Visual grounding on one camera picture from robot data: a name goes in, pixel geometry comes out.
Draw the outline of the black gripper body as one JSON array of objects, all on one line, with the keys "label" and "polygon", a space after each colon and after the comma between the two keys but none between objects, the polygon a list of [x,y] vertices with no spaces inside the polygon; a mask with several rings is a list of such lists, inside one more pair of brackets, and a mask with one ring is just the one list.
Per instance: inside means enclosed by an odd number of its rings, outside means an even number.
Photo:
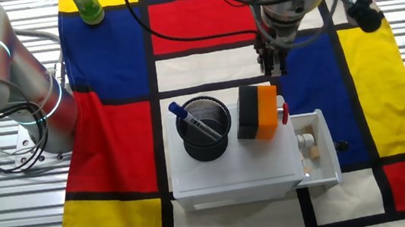
[{"label": "black gripper body", "polygon": [[283,48],[283,47],[279,47],[276,46],[275,44],[273,44],[271,41],[267,40],[267,39],[261,39],[260,43],[266,43],[266,60],[267,58],[285,58],[288,56],[288,49],[287,48]]}]

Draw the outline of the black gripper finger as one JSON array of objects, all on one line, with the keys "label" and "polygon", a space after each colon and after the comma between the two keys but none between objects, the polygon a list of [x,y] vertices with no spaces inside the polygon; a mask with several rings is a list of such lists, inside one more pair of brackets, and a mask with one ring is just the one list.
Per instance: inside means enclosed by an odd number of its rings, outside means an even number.
[{"label": "black gripper finger", "polygon": [[257,57],[258,57],[257,62],[260,65],[265,65],[266,57],[267,57],[266,56],[266,52],[267,52],[266,43],[263,43],[263,42],[255,43],[255,51],[256,51],[256,54],[257,54]]},{"label": "black gripper finger", "polygon": [[266,76],[281,77],[288,74],[285,58],[267,58],[267,60],[264,60],[261,63],[263,73]]}]

